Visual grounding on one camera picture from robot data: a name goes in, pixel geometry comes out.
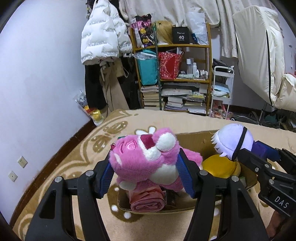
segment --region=white puffer jacket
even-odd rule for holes
[[[124,21],[108,0],[95,1],[81,36],[81,62],[84,65],[113,62],[119,53],[132,51]]]

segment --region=black box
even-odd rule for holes
[[[173,27],[173,43],[174,44],[190,43],[188,27]]]

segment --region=white wall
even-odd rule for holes
[[[84,88],[86,21],[85,1],[26,0],[0,33],[0,210],[8,221],[33,178],[89,120],[73,100]]]
[[[295,48],[296,48],[296,38],[288,26],[287,22],[284,20],[283,16],[278,12],[279,14],[279,21],[280,26],[283,29],[283,35],[284,35],[284,51],[285,51],[285,68],[286,72],[292,72],[295,71],[295,59],[291,63],[291,48],[289,45],[293,46],[293,56],[295,56]],[[211,36],[212,36],[212,55],[215,59],[220,59],[224,61],[229,66],[234,65],[234,72],[235,72],[235,78],[234,78],[234,85],[233,85],[233,98],[231,100],[232,105],[236,106],[243,106],[253,109],[262,109],[265,101],[259,97],[252,89],[250,89],[248,86],[246,86],[241,77],[239,76],[239,70],[237,65],[237,58],[224,58],[221,57],[221,42],[220,42],[220,35],[221,32],[219,31],[219,28],[211,29]]]

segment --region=wall socket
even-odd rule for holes
[[[15,180],[17,179],[17,175],[11,171],[8,175],[8,177],[11,179],[11,181],[15,182]]]
[[[26,161],[26,159],[23,156],[21,156],[17,162],[22,168],[24,168],[28,164],[28,162]]]

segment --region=yellow plush toy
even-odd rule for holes
[[[239,176],[241,172],[238,161],[230,161],[227,157],[221,157],[219,154],[205,159],[202,162],[202,168],[214,177],[220,178],[229,178],[233,175]]]

